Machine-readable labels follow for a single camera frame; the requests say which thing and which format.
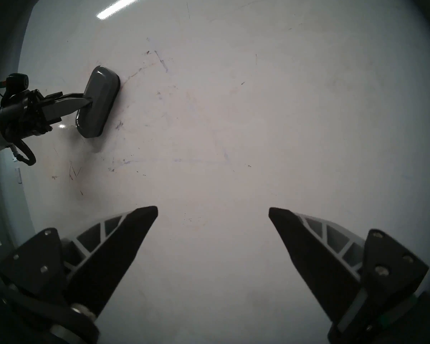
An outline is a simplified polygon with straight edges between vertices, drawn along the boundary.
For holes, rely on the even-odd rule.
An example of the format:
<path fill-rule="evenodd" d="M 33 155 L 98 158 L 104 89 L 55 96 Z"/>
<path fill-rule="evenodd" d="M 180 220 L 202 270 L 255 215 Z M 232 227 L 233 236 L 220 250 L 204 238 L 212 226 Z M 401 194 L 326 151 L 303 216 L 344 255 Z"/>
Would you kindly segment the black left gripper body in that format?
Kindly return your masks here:
<path fill-rule="evenodd" d="M 0 102 L 0 132 L 7 142 L 53 130 L 42 112 L 43 100 L 39 90 L 25 90 L 12 96 L 5 93 Z"/>

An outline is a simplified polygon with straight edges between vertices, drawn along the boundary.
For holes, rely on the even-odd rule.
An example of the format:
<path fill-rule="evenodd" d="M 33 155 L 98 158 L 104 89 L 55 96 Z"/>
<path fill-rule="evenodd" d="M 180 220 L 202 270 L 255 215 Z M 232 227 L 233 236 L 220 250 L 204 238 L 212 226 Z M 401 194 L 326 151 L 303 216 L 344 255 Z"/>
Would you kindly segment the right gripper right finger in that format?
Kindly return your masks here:
<path fill-rule="evenodd" d="M 429 266 L 385 231 L 365 239 L 287 209 L 268 213 L 290 259 L 331 321 L 329 343 L 413 343 Z"/>

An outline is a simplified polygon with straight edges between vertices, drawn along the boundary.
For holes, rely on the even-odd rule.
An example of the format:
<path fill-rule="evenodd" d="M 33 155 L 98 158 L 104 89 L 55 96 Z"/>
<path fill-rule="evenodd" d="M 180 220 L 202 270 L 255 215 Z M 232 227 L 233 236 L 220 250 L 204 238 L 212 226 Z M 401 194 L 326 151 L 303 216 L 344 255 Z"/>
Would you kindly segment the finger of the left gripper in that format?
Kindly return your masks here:
<path fill-rule="evenodd" d="M 54 101 L 49 105 L 49 119 L 57 119 L 67 116 L 93 102 L 91 97 L 84 95 L 50 95 L 49 99 Z"/>
<path fill-rule="evenodd" d="M 84 95 L 82 93 L 70 93 L 70 94 L 63 94 L 63 92 L 57 92 L 53 94 L 49 94 L 46 96 L 39 96 L 40 100 L 67 100 L 67 99 L 82 99 L 84 98 Z"/>

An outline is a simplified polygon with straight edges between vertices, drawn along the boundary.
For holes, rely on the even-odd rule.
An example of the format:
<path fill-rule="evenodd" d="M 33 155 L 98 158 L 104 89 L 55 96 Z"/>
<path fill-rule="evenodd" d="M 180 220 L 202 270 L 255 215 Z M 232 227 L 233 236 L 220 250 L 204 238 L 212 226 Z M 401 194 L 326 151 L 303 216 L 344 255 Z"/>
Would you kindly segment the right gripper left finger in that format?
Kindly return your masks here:
<path fill-rule="evenodd" d="M 156 206 L 61 239 L 46 228 L 0 262 L 0 343 L 97 343 L 95 321 L 158 216 Z"/>

